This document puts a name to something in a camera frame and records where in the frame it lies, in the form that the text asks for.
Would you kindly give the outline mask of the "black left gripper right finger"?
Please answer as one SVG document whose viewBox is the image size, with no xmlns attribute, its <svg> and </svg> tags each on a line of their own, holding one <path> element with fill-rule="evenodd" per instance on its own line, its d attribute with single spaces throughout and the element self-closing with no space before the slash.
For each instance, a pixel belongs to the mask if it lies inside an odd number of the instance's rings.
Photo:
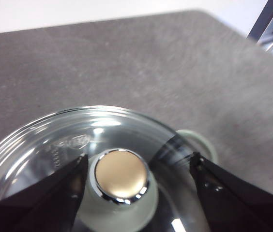
<svg viewBox="0 0 273 232">
<path fill-rule="evenodd" d="M 189 172 L 212 232 L 273 232 L 273 194 L 194 152 Z"/>
</svg>

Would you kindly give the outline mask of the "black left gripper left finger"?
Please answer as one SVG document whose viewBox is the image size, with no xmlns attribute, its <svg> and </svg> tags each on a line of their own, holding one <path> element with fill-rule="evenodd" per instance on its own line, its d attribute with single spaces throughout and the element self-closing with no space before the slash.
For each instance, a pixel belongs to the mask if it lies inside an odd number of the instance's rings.
<svg viewBox="0 0 273 232">
<path fill-rule="evenodd" d="M 70 232 L 83 200 L 88 156 L 0 200 L 0 232 Z"/>
</svg>

